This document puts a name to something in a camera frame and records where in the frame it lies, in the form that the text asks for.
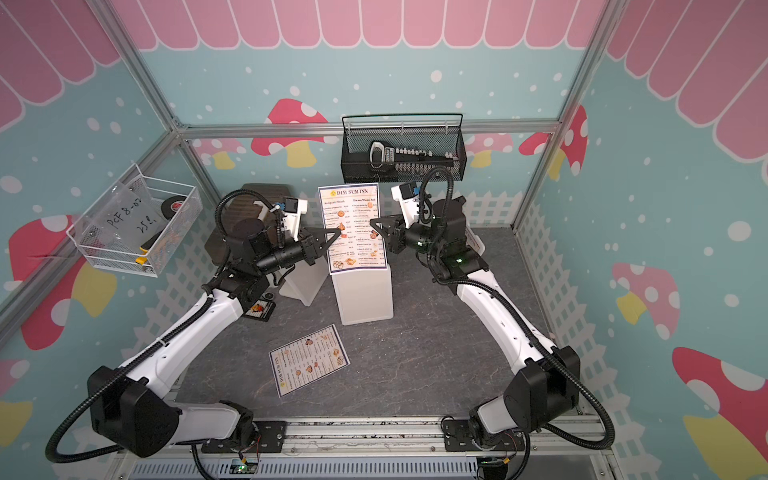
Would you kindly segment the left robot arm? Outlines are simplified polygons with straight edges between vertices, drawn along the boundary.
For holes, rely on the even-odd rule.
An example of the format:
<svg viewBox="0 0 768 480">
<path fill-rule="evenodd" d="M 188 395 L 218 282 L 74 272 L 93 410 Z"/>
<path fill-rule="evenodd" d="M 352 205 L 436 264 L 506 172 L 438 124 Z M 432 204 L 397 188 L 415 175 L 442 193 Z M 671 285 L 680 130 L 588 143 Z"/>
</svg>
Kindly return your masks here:
<svg viewBox="0 0 768 480">
<path fill-rule="evenodd" d="M 313 265 L 341 236 L 338 228 L 303 228 L 298 199 L 270 202 L 250 189 L 225 195 L 214 211 L 226 254 L 199 300 L 168 330 L 119 367 L 88 379 L 88 396 L 54 430 L 45 457 L 81 462 L 127 450 L 146 458 L 168 445 L 191 449 L 208 441 L 245 452 L 261 439 L 253 412 L 232 401 L 177 404 L 171 387 L 228 326 L 256 306 L 271 275 Z"/>
</svg>

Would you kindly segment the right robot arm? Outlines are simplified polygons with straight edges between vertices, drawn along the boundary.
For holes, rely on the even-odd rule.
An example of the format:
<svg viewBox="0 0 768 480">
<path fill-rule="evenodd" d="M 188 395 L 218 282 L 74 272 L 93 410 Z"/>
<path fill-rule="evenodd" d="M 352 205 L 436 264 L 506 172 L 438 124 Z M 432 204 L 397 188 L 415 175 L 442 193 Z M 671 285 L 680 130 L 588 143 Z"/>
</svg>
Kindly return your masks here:
<svg viewBox="0 0 768 480">
<path fill-rule="evenodd" d="M 513 373 L 509 386 L 470 412 L 473 441 L 490 448 L 506 433 L 547 430 L 582 448 L 611 447 L 615 427 L 605 407 L 581 382 L 578 354 L 570 347 L 557 347 L 502 291 L 483 257 L 484 244 L 468 226 L 463 211 L 466 200 L 453 191 L 452 175 L 444 167 L 435 167 L 421 182 L 393 187 L 400 213 L 370 224 L 388 252 L 413 250 L 434 282 L 449 288 L 480 319 L 509 363 Z M 553 423 L 581 399 L 603 426 L 598 440 L 578 437 Z"/>
</svg>

